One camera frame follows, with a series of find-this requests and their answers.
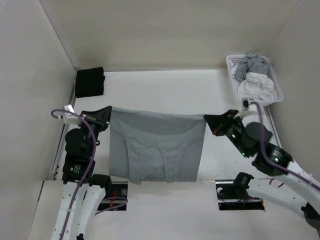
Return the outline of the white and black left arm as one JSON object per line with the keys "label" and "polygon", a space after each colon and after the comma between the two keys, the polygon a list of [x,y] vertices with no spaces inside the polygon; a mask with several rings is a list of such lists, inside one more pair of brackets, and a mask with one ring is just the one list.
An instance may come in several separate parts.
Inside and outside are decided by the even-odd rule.
{"label": "white and black left arm", "polygon": [[66,105],[50,114],[78,126],[65,135],[62,196],[51,239],[83,240],[101,200],[112,195],[111,178],[93,173],[98,136],[109,127],[112,107],[77,114]]}

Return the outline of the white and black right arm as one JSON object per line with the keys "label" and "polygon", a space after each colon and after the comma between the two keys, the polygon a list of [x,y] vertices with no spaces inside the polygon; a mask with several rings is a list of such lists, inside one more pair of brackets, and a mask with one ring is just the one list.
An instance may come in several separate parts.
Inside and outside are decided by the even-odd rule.
{"label": "white and black right arm", "polygon": [[228,110],[221,115],[204,115],[212,134],[227,137],[245,158],[253,157],[252,166],[281,187],[263,182],[253,175],[240,172],[226,186],[218,184],[218,199],[229,204],[245,206],[249,202],[270,201],[299,217],[316,230],[320,229],[320,184],[305,172],[294,158],[281,147],[270,143],[272,132],[261,122],[243,124],[238,110]]}

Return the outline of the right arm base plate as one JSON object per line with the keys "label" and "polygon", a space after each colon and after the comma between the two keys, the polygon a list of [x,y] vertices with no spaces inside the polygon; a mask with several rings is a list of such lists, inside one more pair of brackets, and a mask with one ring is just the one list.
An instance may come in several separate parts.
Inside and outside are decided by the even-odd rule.
{"label": "right arm base plate", "polygon": [[265,205],[261,198],[239,197],[232,181],[216,181],[216,195],[220,211],[264,211]]}

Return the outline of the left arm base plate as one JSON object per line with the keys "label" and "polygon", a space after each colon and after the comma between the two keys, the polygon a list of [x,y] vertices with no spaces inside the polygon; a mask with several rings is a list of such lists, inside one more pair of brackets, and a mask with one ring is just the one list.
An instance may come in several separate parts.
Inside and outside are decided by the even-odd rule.
{"label": "left arm base plate", "polygon": [[105,197],[99,204],[97,211],[126,211],[128,198],[128,182],[114,181],[107,190]]}

